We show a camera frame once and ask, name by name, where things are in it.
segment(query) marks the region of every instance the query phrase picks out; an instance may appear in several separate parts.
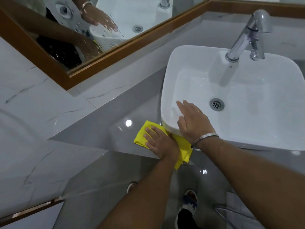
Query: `sink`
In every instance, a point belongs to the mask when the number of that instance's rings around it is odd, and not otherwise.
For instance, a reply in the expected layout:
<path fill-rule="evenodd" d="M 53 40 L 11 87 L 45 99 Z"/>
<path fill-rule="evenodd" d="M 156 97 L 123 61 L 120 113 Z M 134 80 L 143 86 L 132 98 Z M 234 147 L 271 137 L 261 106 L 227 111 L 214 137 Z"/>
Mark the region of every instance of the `sink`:
<path fill-rule="evenodd" d="M 171 18 L 173 0 L 168 9 L 162 9 L 159 3 L 160 0 L 98 0 L 96 7 L 112 17 L 119 32 L 110 32 L 99 24 L 90 26 L 90 33 L 106 52 Z"/>
<path fill-rule="evenodd" d="M 250 51 L 232 63 L 225 59 L 227 52 L 202 46 L 172 52 L 161 98 L 164 127 L 181 135 L 176 101 L 187 100 L 208 116 L 222 139 L 236 146 L 305 150 L 305 80 L 299 67 L 268 53 L 252 61 Z"/>

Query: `reflected hand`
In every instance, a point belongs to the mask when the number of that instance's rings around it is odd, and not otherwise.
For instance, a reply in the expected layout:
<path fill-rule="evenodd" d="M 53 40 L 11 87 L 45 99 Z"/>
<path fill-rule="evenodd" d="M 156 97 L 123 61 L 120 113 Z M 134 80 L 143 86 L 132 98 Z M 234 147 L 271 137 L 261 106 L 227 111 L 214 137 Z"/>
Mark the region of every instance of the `reflected hand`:
<path fill-rule="evenodd" d="M 160 159 L 169 158 L 174 163 L 178 161 L 180 149 L 177 142 L 166 135 L 161 129 L 152 127 L 152 130 L 146 128 L 145 131 L 150 135 L 144 134 L 147 142 L 145 145 L 154 152 Z"/>
<path fill-rule="evenodd" d="M 195 104 L 184 100 L 183 103 L 177 101 L 177 105 L 183 114 L 179 116 L 178 126 L 182 136 L 188 142 L 193 144 L 199 137 L 215 132 L 208 117 Z"/>
<path fill-rule="evenodd" d="M 109 31 L 118 31 L 118 27 L 113 20 L 105 12 L 91 4 L 85 6 L 81 12 L 81 17 L 85 22 L 94 26 L 98 26 L 101 23 Z"/>
<path fill-rule="evenodd" d="M 74 45 L 82 51 L 86 61 L 102 54 L 102 51 L 100 50 L 99 46 L 93 40 L 81 34 L 77 35 L 77 39 Z"/>

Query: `chrome faucet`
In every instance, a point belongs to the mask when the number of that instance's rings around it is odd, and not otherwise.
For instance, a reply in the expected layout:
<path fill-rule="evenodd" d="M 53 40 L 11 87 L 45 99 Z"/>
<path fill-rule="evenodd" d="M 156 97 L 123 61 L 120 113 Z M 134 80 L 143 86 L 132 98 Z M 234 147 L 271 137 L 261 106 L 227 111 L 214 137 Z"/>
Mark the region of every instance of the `chrome faucet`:
<path fill-rule="evenodd" d="M 160 7 L 163 9 L 168 9 L 170 7 L 170 0 L 161 0 Z"/>
<path fill-rule="evenodd" d="M 249 44 L 251 46 L 250 58 L 254 61 L 264 59 L 265 50 L 261 33 L 272 33 L 270 15 L 263 9 L 253 13 L 236 42 L 226 54 L 226 59 L 229 62 L 237 62 Z"/>

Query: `sink drain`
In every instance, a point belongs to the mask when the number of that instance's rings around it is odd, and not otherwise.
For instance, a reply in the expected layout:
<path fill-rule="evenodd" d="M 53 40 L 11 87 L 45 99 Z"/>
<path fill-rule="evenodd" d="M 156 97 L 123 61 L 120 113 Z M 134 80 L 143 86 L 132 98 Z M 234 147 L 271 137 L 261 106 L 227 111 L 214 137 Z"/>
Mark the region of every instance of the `sink drain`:
<path fill-rule="evenodd" d="M 132 28 L 132 31 L 135 32 L 135 33 L 140 33 L 143 31 L 143 27 L 142 26 L 134 26 Z"/>
<path fill-rule="evenodd" d="M 221 99 L 214 98 L 210 100 L 210 107 L 215 111 L 222 111 L 224 109 L 224 102 Z"/>

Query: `wooden mirror frame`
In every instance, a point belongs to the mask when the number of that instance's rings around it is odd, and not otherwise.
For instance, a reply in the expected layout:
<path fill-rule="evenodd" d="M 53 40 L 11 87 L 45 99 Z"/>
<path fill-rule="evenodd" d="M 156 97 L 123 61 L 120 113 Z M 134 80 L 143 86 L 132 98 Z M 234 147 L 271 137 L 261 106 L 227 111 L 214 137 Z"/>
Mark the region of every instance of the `wooden mirror frame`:
<path fill-rule="evenodd" d="M 257 9 L 265 9 L 271 16 L 276 17 L 305 18 L 304 5 L 242 0 L 206 0 L 68 72 L 63 70 L 1 7 L 0 36 L 62 88 L 68 90 L 207 11 L 252 14 Z"/>

